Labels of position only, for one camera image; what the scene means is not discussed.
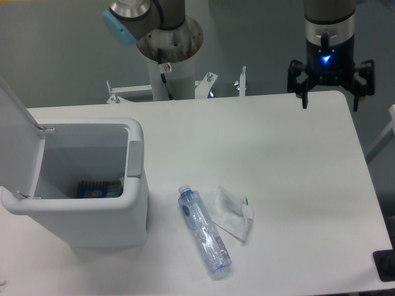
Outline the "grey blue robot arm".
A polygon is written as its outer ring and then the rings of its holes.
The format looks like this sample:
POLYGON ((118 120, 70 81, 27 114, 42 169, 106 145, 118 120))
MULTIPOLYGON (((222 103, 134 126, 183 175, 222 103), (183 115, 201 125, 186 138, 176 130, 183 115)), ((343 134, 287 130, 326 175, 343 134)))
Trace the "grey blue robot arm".
MULTIPOLYGON (((358 103, 375 93, 375 64, 354 63, 355 1, 304 1, 307 61, 292 60, 287 90, 308 104, 316 86, 340 86, 358 103)), ((138 48, 150 65, 156 101, 196 98, 192 70, 204 35, 184 1, 111 1, 102 18, 122 44, 138 48)))

